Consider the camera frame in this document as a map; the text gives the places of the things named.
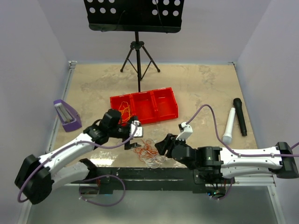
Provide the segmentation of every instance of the table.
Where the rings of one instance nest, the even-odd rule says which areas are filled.
[[[158,73],[150,66],[142,80],[142,91],[163,87],[173,89],[177,104],[178,118],[144,125],[144,139],[151,138],[161,141],[167,133],[178,134],[178,124],[189,120],[202,104],[210,104],[216,115],[219,134],[225,130],[228,113],[233,106],[233,99],[240,98],[243,102],[235,68],[232,64],[200,65],[200,64],[160,64]],[[121,64],[77,64],[66,102],[74,107],[81,116],[82,128],[66,133],[60,125],[54,149],[61,147],[76,138],[85,127],[95,120],[101,119],[110,108],[110,97],[137,92],[137,74],[131,66],[120,72]],[[256,148],[256,141],[252,132],[247,109],[243,103],[243,112],[248,130],[248,136],[242,137],[237,118],[233,128],[233,141],[230,145],[235,149]],[[193,134],[187,144],[193,148],[203,146],[221,146],[216,139],[213,118],[210,110],[204,108],[190,123]],[[106,144],[112,146],[120,142],[110,139]],[[141,144],[141,139],[132,142]],[[145,167],[133,150],[125,151],[123,147],[106,150],[97,148],[82,158],[90,159],[96,166],[112,167]],[[184,167],[184,165],[167,159],[161,167]]]

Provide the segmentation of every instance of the gray wall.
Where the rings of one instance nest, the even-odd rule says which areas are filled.
[[[0,7],[0,223],[16,223],[14,179],[23,159],[45,151],[67,60],[37,0]]]
[[[259,147],[299,141],[299,1],[273,0],[237,62]],[[299,219],[299,179],[277,179],[288,224]]]
[[[133,33],[91,31],[83,0],[38,1],[69,60],[124,61]],[[179,33],[141,33],[140,39],[158,62],[236,61],[270,1],[185,0]]]

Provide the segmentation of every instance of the red tray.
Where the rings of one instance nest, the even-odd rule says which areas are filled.
[[[138,116],[142,124],[178,118],[178,105],[172,88],[162,88],[146,92],[110,97],[111,108],[123,110],[121,118],[127,121],[129,116]]]

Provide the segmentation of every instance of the black microphone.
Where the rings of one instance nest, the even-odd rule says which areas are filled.
[[[247,129],[246,129],[246,124],[245,124],[243,110],[242,110],[242,101],[240,98],[234,99],[234,107],[238,117],[241,134],[242,136],[247,136]]]

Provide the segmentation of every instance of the white microphone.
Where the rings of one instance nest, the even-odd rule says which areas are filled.
[[[234,119],[235,119],[235,108],[232,107],[228,115],[228,123],[226,124],[225,133],[222,137],[222,141],[226,144],[230,144],[233,139],[232,131],[233,131]]]

